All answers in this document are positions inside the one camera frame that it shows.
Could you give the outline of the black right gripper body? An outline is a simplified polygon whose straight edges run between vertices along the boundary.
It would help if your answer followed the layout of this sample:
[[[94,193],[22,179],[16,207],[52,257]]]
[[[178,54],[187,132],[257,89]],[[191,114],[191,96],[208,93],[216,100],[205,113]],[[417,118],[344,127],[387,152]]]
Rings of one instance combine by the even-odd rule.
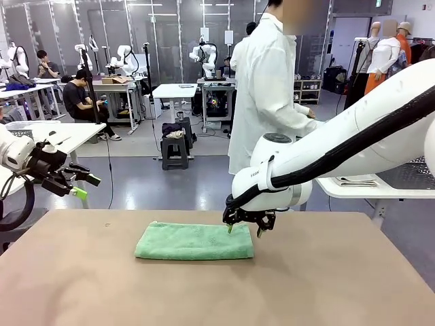
[[[237,220],[237,223],[246,222],[256,224],[256,219],[265,215],[266,213],[275,213],[275,211],[246,211],[241,207],[227,204],[223,213],[222,221],[224,223],[224,219],[233,218]]]

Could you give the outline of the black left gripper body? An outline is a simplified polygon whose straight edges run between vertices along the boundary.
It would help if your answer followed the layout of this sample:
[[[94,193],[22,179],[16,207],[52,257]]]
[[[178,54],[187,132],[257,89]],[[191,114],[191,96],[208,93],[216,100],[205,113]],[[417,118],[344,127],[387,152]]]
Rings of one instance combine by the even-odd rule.
[[[54,153],[47,153],[41,148],[34,148],[27,161],[27,174],[43,181],[44,179],[62,180],[61,172],[67,154],[56,150]]]

